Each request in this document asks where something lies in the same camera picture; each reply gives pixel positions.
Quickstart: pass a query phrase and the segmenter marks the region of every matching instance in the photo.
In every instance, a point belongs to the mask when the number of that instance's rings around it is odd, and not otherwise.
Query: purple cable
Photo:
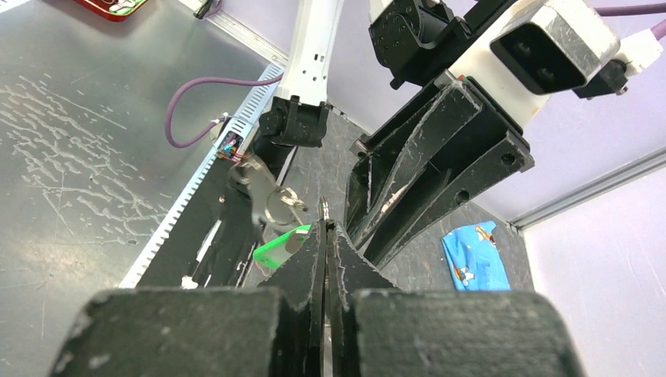
[[[654,38],[656,38],[657,41],[662,39],[664,36],[666,36],[666,20],[661,21],[650,30],[652,31],[652,34],[654,34]]]
[[[187,82],[185,85],[181,86],[180,89],[174,93],[174,96],[169,102],[169,106],[166,108],[166,119],[164,120],[164,134],[166,135],[166,140],[169,141],[169,144],[173,145],[175,148],[187,148],[197,141],[201,140],[202,137],[206,136],[217,126],[216,122],[210,122],[208,126],[201,132],[199,132],[192,140],[186,141],[185,143],[179,143],[174,140],[174,135],[171,134],[171,122],[174,118],[174,111],[176,110],[176,104],[183,97],[186,91],[190,90],[194,86],[199,84],[205,84],[209,82],[219,83],[219,84],[230,84],[230,85],[239,85],[239,86],[265,86],[274,84],[282,79],[282,75],[277,76],[274,79],[265,80],[265,81],[249,81],[249,80],[238,80],[238,79],[228,79],[226,77],[200,77],[194,79],[190,82]]]
[[[203,18],[206,19],[210,16],[213,16],[214,14],[217,14],[221,9],[222,9],[222,0],[218,0],[218,4],[212,10],[210,10]]]
[[[597,8],[599,16],[641,16],[645,14],[666,13],[666,2],[646,5],[610,6]]]

